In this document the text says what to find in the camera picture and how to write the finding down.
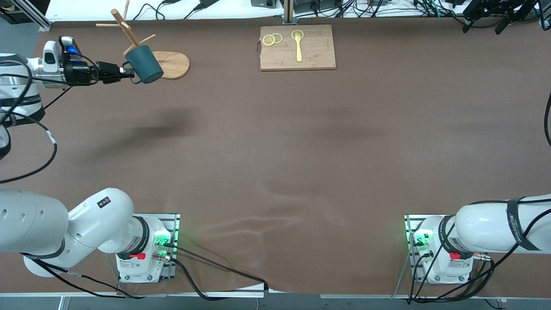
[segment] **white cable label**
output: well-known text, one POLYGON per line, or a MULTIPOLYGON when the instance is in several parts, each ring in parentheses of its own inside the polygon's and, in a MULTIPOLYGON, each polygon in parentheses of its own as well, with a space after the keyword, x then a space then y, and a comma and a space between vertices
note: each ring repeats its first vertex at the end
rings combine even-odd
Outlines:
POLYGON ((46 133, 48 134, 48 137, 50 137, 50 140, 53 144, 57 144, 56 139, 53 137, 52 132, 50 130, 46 130, 46 133))

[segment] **teal mug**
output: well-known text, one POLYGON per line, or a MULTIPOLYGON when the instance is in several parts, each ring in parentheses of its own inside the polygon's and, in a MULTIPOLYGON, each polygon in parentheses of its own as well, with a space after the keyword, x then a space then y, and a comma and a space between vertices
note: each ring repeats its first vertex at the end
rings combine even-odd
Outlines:
POLYGON ((132 81, 134 84, 149 84, 157 81, 164 74, 159 62, 155 59, 155 55, 147 45, 132 49, 126 54, 126 60, 122 67, 129 63, 140 79, 137 82, 132 81))

